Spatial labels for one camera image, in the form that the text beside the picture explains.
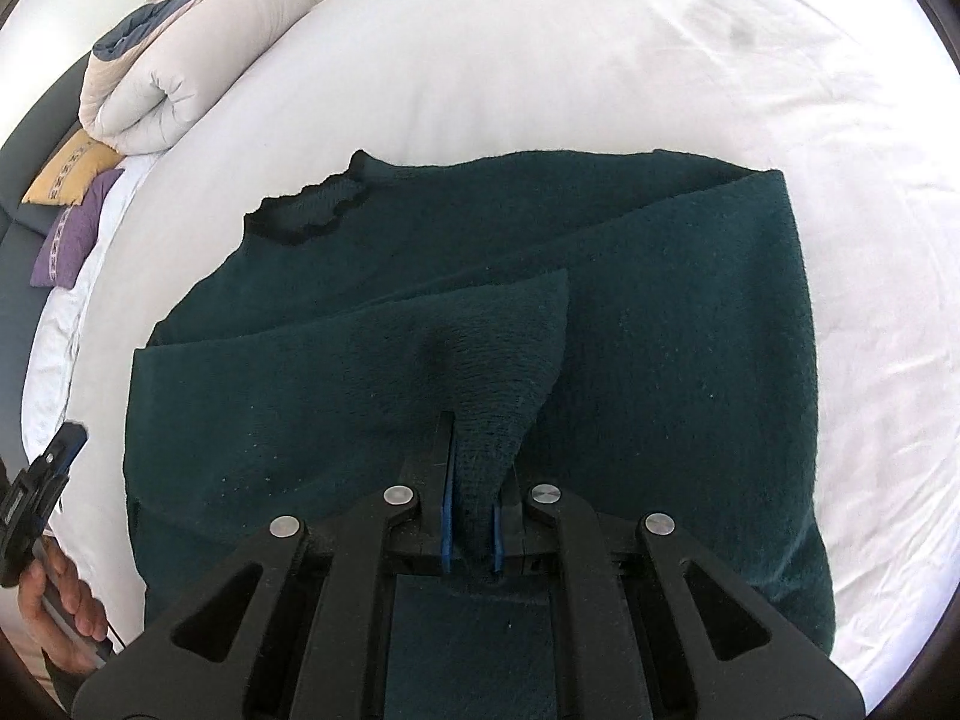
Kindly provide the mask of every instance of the metal pin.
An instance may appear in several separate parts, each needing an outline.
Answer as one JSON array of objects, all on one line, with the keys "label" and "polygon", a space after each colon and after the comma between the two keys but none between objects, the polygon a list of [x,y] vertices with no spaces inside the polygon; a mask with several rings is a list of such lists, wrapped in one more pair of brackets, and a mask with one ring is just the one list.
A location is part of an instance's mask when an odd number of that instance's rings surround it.
[{"label": "metal pin", "polygon": [[299,531],[299,519],[290,517],[289,514],[284,517],[277,517],[270,523],[270,533],[277,538],[290,538]]},{"label": "metal pin", "polygon": [[414,499],[414,491],[406,485],[394,485],[383,491],[383,499],[391,506],[403,506]]},{"label": "metal pin", "polygon": [[669,514],[650,514],[646,518],[644,525],[650,533],[654,533],[656,536],[669,536],[673,533],[673,529],[677,525],[673,521],[673,517]]},{"label": "metal pin", "polygon": [[537,485],[530,494],[537,503],[557,503],[560,500],[560,488],[555,485]]}]

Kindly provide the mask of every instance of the black sleeve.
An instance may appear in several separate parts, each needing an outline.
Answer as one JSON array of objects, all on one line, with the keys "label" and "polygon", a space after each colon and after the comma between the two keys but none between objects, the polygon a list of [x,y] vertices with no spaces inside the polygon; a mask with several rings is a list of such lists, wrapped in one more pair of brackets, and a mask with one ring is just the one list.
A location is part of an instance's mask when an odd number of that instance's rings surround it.
[{"label": "black sleeve", "polygon": [[43,662],[47,666],[47,673],[50,675],[50,682],[54,685],[56,697],[64,707],[67,714],[73,709],[73,701],[77,698],[77,691],[80,686],[86,682],[86,677],[79,677],[76,674],[67,674],[61,671],[51,663],[46,653],[43,653]]}]

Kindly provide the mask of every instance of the rolled duvet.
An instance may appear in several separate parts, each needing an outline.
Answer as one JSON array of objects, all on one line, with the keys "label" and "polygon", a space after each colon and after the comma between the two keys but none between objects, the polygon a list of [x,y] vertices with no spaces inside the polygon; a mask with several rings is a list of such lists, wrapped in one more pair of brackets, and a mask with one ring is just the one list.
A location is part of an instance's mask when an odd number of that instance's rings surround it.
[{"label": "rolled duvet", "polygon": [[[122,154],[170,148],[313,4],[162,0],[144,5],[90,55],[80,92],[83,128]],[[131,42],[136,45],[125,45]]]}]

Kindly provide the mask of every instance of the purple cushion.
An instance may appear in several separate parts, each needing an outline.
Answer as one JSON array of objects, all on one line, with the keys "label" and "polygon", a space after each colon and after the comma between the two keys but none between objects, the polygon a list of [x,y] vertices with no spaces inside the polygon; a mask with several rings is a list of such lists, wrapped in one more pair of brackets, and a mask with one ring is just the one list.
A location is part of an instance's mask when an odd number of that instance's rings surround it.
[{"label": "purple cushion", "polygon": [[118,167],[104,170],[93,179],[80,205],[68,205],[56,215],[37,255],[30,286],[73,289],[80,268],[97,244],[104,199],[121,175],[123,170]]}]

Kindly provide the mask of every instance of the person's arm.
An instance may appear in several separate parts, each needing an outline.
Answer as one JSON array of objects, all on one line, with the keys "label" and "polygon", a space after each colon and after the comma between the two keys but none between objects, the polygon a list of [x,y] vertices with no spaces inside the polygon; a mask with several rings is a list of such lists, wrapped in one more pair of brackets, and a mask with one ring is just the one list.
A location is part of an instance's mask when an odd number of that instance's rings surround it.
[{"label": "person's arm", "polygon": [[[61,603],[74,615],[77,631],[97,641],[107,638],[107,613],[104,605],[93,597],[90,585],[77,575],[77,565],[51,539],[44,540],[51,569],[56,573]],[[95,670],[88,651],[78,647],[56,627],[53,618],[41,603],[47,586],[47,575],[39,560],[34,560],[20,575],[17,596],[20,615],[27,630],[43,650],[47,671],[54,690],[70,712],[73,700],[83,681]]]}]

